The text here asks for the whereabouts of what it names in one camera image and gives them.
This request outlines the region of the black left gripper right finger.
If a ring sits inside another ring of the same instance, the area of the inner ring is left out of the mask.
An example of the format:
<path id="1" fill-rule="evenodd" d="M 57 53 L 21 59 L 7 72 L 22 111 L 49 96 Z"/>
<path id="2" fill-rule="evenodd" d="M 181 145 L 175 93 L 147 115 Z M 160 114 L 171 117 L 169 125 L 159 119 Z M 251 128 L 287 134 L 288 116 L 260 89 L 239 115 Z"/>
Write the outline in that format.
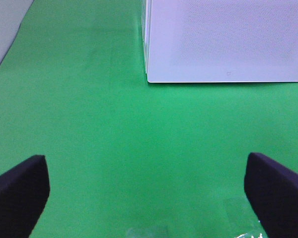
<path id="1" fill-rule="evenodd" d="M 257 152 L 248 155 L 244 192 L 270 238 L 298 238 L 298 174 Z"/>

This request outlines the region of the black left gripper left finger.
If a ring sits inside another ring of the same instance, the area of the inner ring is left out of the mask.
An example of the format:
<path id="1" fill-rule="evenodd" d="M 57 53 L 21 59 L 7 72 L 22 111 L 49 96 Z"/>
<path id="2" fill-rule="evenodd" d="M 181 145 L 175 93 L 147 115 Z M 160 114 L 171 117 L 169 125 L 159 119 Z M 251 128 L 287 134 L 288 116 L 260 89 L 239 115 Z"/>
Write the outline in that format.
<path id="1" fill-rule="evenodd" d="M 50 195 L 47 161 L 34 155 L 0 175 L 0 238 L 28 238 Z"/>

